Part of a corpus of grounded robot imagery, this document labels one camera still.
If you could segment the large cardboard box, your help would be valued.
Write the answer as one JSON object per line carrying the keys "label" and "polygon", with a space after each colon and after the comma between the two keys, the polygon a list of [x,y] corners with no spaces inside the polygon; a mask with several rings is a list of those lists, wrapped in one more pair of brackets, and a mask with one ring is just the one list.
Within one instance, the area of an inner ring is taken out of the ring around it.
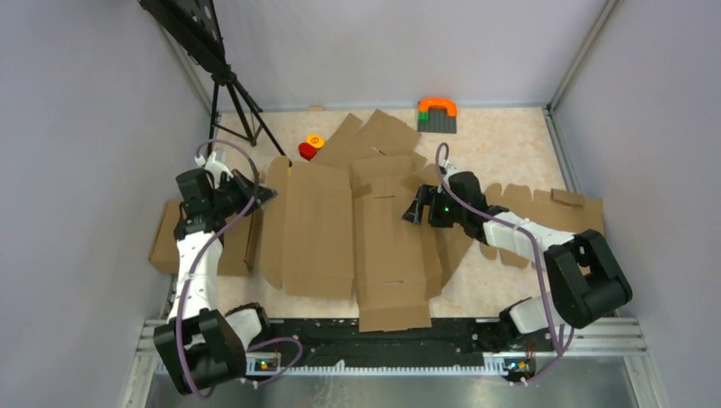
{"label": "large cardboard box", "polygon": [[417,188],[436,184],[409,156],[353,161],[349,171],[290,161],[270,163],[277,197],[264,208],[260,271],[292,296],[355,300],[362,332],[431,324],[439,296],[471,247],[460,227],[435,229],[402,219]]}

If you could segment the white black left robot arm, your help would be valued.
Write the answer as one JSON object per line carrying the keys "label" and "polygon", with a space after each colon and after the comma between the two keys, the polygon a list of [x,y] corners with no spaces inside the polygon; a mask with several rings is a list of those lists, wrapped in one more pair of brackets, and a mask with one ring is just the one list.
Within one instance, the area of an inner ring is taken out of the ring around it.
{"label": "white black left robot arm", "polygon": [[213,389],[244,377],[247,349],[269,347],[273,330],[258,303],[218,309],[219,265],[224,233],[274,199],[257,177],[229,169],[213,152],[196,157],[195,169],[176,178],[182,195],[173,237],[179,251],[175,299],[153,343],[180,394],[205,399]]}

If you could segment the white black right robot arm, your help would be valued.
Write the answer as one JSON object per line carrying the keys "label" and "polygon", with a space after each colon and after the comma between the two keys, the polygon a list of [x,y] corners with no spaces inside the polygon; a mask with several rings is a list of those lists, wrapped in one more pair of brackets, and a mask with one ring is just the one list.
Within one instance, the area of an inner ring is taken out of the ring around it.
{"label": "white black right robot arm", "polygon": [[436,172],[439,183],[418,187],[405,221],[435,229],[459,225],[466,236],[536,267],[540,295],[499,315],[498,337],[505,348],[521,350],[533,332],[553,330],[555,322],[582,329],[632,300],[633,289],[601,232],[538,224],[491,199],[473,173],[450,164]]}

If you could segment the folded brown cardboard box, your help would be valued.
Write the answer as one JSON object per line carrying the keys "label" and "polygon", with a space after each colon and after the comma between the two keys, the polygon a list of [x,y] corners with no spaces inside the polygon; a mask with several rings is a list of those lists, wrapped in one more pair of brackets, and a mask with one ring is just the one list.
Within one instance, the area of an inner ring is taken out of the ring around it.
{"label": "folded brown cardboard box", "polygon": [[[173,231],[180,220],[180,203],[166,203],[155,242],[150,250],[149,261],[159,272],[176,275],[179,267],[179,251]],[[253,272],[258,249],[264,211],[259,209],[230,227],[223,235],[223,252],[219,260],[219,275],[246,277]]]}

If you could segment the small red toy piece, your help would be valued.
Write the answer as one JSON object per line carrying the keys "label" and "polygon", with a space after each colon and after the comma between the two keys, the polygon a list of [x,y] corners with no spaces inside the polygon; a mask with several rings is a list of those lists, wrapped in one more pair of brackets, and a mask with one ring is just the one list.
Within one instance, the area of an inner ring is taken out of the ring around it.
{"label": "small red toy piece", "polygon": [[309,134],[306,140],[298,145],[298,153],[306,161],[313,158],[322,150],[326,140],[317,133]]}

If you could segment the flat cardboard blank underneath left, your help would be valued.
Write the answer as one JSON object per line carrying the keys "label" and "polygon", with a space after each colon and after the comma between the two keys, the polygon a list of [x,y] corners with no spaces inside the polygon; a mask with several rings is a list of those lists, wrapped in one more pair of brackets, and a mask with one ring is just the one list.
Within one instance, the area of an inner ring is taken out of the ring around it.
{"label": "flat cardboard blank underneath left", "polygon": [[415,149],[421,134],[401,119],[375,110],[363,122],[348,114],[311,162],[349,171],[354,161],[380,156],[409,156],[412,169],[421,170],[427,159]]}

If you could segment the orange green grey toy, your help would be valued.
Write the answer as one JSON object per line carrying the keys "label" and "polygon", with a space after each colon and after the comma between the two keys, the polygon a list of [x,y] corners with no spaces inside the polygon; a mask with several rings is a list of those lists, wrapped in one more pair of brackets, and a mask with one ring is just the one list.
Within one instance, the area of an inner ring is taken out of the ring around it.
{"label": "orange green grey toy", "polygon": [[422,99],[417,106],[417,131],[419,133],[457,132],[456,104],[445,98]]}

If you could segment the flat cardboard blank at right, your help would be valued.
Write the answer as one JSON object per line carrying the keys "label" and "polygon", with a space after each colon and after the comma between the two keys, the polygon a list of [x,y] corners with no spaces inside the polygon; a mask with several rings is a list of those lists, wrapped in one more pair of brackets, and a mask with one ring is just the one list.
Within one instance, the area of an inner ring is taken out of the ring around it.
{"label": "flat cardboard blank at right", "polygon": [[526,185],[499,183],[485,189],[490,205],[506,207],[522,218],[546,227],[582,233],[596,230],[605,233],[604,206],[599,198],[587,198],[566,190],[531,190]]}

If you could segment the black tripod stand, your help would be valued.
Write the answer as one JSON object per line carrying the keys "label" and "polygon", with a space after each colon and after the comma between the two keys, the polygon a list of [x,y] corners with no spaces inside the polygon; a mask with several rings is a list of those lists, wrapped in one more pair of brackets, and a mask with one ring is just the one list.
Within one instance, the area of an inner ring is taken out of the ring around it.
{"label": "black tripod stand", "polygon": [[[179,43],[193,62],[211,75],[213,96],[208,137],[212,138],[219,129],[247,141],[254,147],[258,143],[260,134],[266,133],[278,154],[284,156],[285,151],[261,117],[264,110],[243,87],[226,59],[224,39],[214,1],[141,0],[139,5]],[[236,113],[241,119],[242,133],[219,124],[221,88],[225,88],[230,95]]]}

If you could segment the aluminium frame rail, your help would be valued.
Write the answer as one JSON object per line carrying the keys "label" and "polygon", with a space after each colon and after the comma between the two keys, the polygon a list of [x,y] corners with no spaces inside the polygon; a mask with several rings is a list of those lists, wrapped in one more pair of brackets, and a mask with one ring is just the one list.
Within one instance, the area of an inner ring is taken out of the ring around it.
{"label": "aluminium frame rail", "polygon": [[580,406],[665,407],[640,324],[604,317],[569,330],[562,357],[530,350],[485,355],[481,366],[436,368],[297,368],[301,342],[270,348],[287,370],[265,386],[236,380],[218,386],[204,406]]}

